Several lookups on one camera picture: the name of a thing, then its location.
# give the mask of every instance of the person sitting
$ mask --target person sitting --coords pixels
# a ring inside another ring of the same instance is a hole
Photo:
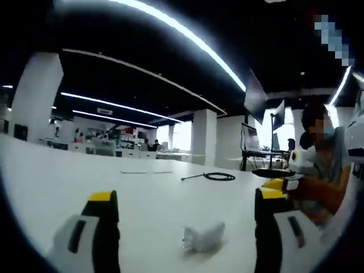
[[[154,144],[152,146],[152,152],[157,152],[158,148],[160,147],[161,145],[159,144],[158,140],[156,139],[154,141]]]
[[[143,151],[143,152],[147,152],[147,151],[150,151],[151,149],[151,146],[148,144],[149,140],[146,138],[144,140],[144,143],[142,143],[140,145],[140,150]]]
[[[84,142],[84,133],[80,132],[80,135],[75,139],[75,143],[83,143]]]
[[[293,138],[288,138],[288,150],[293,151],[296,148],[296,142]]]
[[[335,208],[338,206],[335,204],[329,209],[328,206],[324,209],[317,202],[316,196],[342,194],[349,181],[350,162],[344,142],[344,128],[334,129],[326,106],[318,102],[312,102],[305,107],[301,122],[305,133],[301,136],[300,145],[303,149],[315,147],[316,174],[300,179],[299,186],[308,187],[308,191],[311,191],[306,196],[296,195],[296,198],[301,199],[300,209],[314,223],[321,226],[336,212]]]

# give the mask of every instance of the crumpled white paper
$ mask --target crumpled white paper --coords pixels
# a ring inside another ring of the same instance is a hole
[[[225,231],[225,223],[219,222],[203,232],[198,232],[191,227],[185,227],[183,248],[197,252],[212,251],[221,243]]]

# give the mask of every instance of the black ceiling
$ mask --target black ceiling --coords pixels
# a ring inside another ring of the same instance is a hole
[[[98,57],[63,52],[77,49],[137,65],[206,98],[228,113],[242,114],[244,92],[203,50],[165,23],[116,2],[54,5],[51,1],[15,7],[6,23],[6,54],[1,56],[0,84],[17,85],[28,57],[38,50],[57,51],[64,78],[56,97],[57,111],[96,112],[94,102],[66,98],[68,92],[123,104],[161,115],[213,106],[158,78]],[[345,67],[315,35],[315,14],[329,14],[342,30],[350,55],[360,65],[361,37],[351,1],[143,0],[192,30],[235,72],[243,83],[251,68],[267,93],[337,88]],[[348,82],[337,104],[353,104],[355,85]],[[319,96],[327,101],[329,96]],[[272,100],[271,106],[280,100]],[[298,99],[289,99],[292,106]],[[147,123],[155,117],[112,108],[113,116]]]

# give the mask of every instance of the white table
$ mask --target white table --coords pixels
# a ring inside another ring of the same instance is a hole
[[[205,165],[205,155],[191,155],[182,152],[157,152],[158,159],[177,160],[198,165]]]
[[[123,273],[253,273],[254,193],[266,179],[229,170],[234,181],[181,177],[224,169],[175,160],[90,156],[49,149],[0,135],[0,162],[10,204],[34,247],[46,255],[53,236],[87,198],[115,189],[119,205]],[[173,171],[127,175],[124,171]],[[184,255],[183,228],[226,224],[225,244],[216,254]]]

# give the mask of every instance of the black cable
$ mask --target black cable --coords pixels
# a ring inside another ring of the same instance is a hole
[[[253,156],[253,160],[254,160],[255,168],[258,169],[257,162],[255,161],[255,156]]]
[[[181,178],[181,181],[184,181],[186,179],[190,179],[190,178],[194,178],[194,177],[199,177],[199,176],[203,176],[209,180],[218,180],[218,181],[231,181],[231,180],[235,180],[235,176],[230,175],[228,173],[224,173],[224,172],[208,172],[208,173],[203,173],[202,175],[194,175],[194,176],[189,176],[189,177],[183,177]]]
[[[251,168],[254,169],[254,166],[253,166],[252,162],[250,160],[248,160],[248,158],[246,160],[250,163]]]

